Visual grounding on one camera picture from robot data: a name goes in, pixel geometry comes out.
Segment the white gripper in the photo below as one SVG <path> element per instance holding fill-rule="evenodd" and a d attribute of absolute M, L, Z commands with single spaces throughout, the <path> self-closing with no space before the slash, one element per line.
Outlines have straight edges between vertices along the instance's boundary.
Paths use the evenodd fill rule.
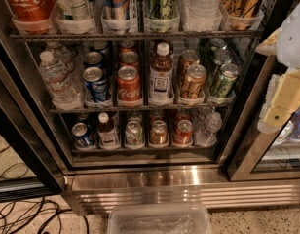
<path fill-rule="evenodd" d="M 289 68 L 300 68 L 300 2 L 281 27 L 255 48 L 264 56 L 277 55 L 278 62 Z M 271 127 L 283 126 L 300 107 L 300 69 L 288 69 L 273 75 L 262 108 L 262 120 Z"/>

